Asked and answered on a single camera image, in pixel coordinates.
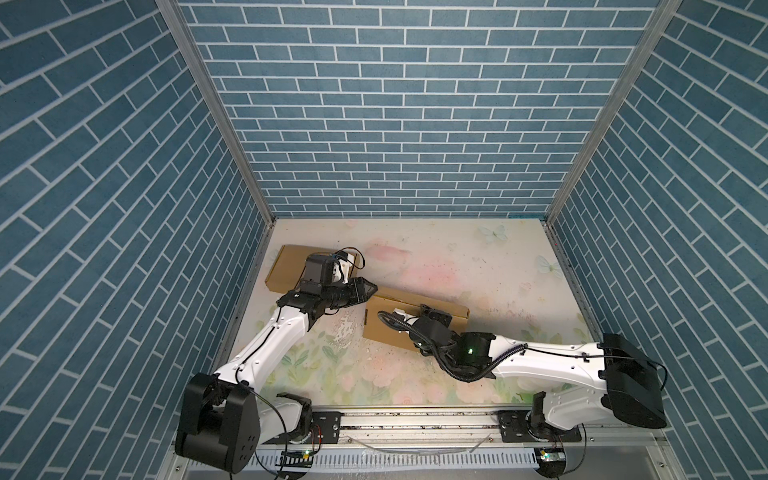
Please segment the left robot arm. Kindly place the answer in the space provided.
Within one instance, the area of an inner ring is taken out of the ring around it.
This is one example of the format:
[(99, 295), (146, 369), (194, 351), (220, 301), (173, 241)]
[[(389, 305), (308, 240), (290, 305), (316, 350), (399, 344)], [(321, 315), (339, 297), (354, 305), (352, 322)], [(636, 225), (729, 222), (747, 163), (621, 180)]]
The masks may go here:
[(229, 474), (241, 472), (259, 445), (283, 446), (314, 437), (310, 399), (261, 390), (288, 351), (324, 315), (366, 303), (378, 290), (354, 276), (362, 253), (346, 247), (310, 254), (293, 289), (276, 302), (264, 328), (215, 372), (198, 373), (186, 385), (174, 448), (178, 456)]

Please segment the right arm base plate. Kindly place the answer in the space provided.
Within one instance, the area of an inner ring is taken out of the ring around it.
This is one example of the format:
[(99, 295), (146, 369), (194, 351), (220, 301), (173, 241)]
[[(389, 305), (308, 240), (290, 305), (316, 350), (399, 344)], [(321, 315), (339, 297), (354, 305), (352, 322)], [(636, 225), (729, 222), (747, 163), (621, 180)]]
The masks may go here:
[(504, 443), (550, 442), (578, 443), (583, 436), (578, 427), (561, 430), (543, 420), (534, 420), (530, 410), (500, 410), (498, 427)]

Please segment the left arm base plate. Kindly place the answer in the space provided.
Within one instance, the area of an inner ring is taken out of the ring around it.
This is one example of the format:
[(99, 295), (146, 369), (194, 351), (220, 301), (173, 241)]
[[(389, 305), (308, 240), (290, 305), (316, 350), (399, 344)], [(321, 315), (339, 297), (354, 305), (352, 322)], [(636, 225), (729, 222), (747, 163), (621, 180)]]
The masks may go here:
[(340, 411), (319, 411), (311, 415), (302, 414), (295, 427), (288, 430), (290, 443), (302, 444), (310, 441), (316, 435), (316, 443), (337, 444), (341, 432)]

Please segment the brown cardboard box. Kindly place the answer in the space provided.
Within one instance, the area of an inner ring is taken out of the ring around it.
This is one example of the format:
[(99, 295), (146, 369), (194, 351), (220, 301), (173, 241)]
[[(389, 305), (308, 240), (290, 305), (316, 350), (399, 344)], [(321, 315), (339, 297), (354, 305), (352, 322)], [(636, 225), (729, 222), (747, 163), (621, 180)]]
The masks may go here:
[[(284, 245), (272, 266), (265, 284), (267, 288), (279, 294), (290, 290), (304, 290), (310, 284), (331, 285), (338, 281), (336, 263), (331, 250), (320, 247)], [(346, 249), (357, 255), (356, 251)], [(318, 287), (310, 287), (315, 292)]]

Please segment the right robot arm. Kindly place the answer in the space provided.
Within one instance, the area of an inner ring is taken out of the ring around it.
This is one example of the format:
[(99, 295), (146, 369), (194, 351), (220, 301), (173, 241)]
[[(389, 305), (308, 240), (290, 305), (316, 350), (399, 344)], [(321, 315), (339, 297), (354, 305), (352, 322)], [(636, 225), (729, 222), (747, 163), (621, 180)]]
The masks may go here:
[(418, 314), (397, 309), (379, 317), (407, 333), (422, 355), (434, 358), (457, 381), (533, 381), (531, 429), (565, 432), (610, 418), (651, 430), (667, 425), (662, 400), (667, 370), (619, 334), (559, 345), (487, 332), (457, 333), (450, 327), (450, 314), (428, 306)]

